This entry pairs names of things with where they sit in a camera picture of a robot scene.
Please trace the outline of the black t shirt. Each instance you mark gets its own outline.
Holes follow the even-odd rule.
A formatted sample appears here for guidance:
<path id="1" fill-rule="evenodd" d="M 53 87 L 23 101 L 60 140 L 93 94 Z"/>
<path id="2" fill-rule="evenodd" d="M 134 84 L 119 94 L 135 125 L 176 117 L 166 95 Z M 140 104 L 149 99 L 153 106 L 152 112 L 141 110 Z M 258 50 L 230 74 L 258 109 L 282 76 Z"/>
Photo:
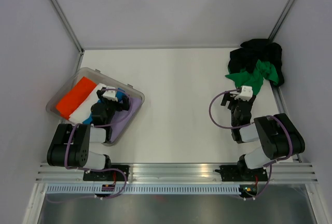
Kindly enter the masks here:
<path id="1" fill-rule="evenodd" d="M 284 83 L 282 73 L 282 48 L 277 43 L 272 43 L 268 39 L 251 39 L 240 45 L 240 48 L 230 52 L 230 61 L 228 63 L 228 71 L 237 73 L 242 68 L 246 68 L 249 72 L 253 72 L 254 66 L 258 60 L 268 61 L 272 63 L 281 82 L 276 87 Z"/>

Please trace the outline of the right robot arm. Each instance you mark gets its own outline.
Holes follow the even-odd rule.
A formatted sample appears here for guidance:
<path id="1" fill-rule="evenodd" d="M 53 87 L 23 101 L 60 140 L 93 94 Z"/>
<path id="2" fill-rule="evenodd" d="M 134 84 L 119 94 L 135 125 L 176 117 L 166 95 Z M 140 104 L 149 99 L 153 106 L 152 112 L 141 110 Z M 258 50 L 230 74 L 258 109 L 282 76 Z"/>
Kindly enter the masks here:
<path id="1" fill-rule="evenodd" d="M 221 102 L 231 112 L 233 140 L 238 144 L 260 142 L 258 148 L 242 155 L 237 162 L 235 172 L 242 180 L 264 173 L 265 165 L 305 151 L 305 141 L 287 114 L 257 117 L 251 122 L 256 96 L 250 90 L 242 87 L 239 92 L 226 92 Z"/>

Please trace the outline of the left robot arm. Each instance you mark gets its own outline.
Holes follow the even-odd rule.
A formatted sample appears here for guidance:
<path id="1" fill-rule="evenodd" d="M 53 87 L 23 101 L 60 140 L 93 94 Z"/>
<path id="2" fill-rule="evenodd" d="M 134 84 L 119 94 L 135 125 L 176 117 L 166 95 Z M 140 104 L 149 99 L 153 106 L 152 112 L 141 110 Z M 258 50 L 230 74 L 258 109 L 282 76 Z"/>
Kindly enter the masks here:
<path id="1" fill-rule="evenodd" d="M 110 158 L 90 152 L 90 143 L 113 143 L 133 104 L 121 88 L 102 87 L 94 95 L 97 99 L 78 106 L 78 119 L 70 115 L 73 124 L 58 125 L 47 151 L 47 163 L 66 169 L 93 169 L 101 180 L 109 180 L 113 175 Z"/>

